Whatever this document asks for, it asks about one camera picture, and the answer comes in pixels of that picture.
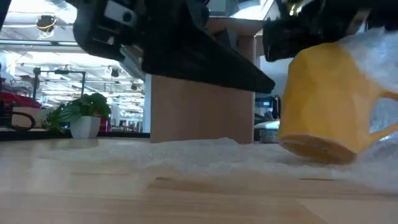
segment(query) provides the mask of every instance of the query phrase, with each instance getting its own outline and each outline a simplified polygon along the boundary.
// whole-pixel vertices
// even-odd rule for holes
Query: wooden pillar
[[[254,34],[239,36],[239,51],[257,63]],[[254,93],[154,75],[150,124],[152,142],[230,138],[249,144]]]

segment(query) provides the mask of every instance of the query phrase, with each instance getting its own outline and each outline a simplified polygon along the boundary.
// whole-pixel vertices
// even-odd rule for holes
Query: table surface
[[[186,177],[171,167],[35,157],[73,139],[0,142],[0,223],[396,223],[398,198],[362,185],[256,173]],[[100,139],[109,141],[143,141]]]

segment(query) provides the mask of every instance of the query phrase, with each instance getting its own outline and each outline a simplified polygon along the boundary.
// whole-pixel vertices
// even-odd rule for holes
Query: mug handle
[[[380,95],[381,98],[390,98],[392,100],[398,101],[398,93],[393,93],[388,90],[384,90],[383,93]],[[381,131],[376,131],[375,133],[371,134],[372,142],[376,142],[383,137],[386,137],[392,134],[394,131],[398,131],[398,123],[392,124],[388,126],[386,129]]]

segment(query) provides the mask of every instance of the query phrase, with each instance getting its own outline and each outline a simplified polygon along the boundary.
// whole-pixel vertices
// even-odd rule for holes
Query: yellow mug
[[[379,98],[398,100],[359,71],[337,43],[301,51],[289,65],[278,142],[304,157],[349,164],[356,155],[398,130],[398,123],[369,132],[369,117]]]

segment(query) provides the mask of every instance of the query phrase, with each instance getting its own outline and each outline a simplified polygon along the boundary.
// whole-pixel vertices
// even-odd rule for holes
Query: green plant
[[[61,123],[74,122],[82,116],[100,115],[107,119],[111,114],[111,108],[106,103],[105,96],[94,93],[84,94],[81,98],[67,104],[60,105],[47,116],[47,129],[62,131]]]

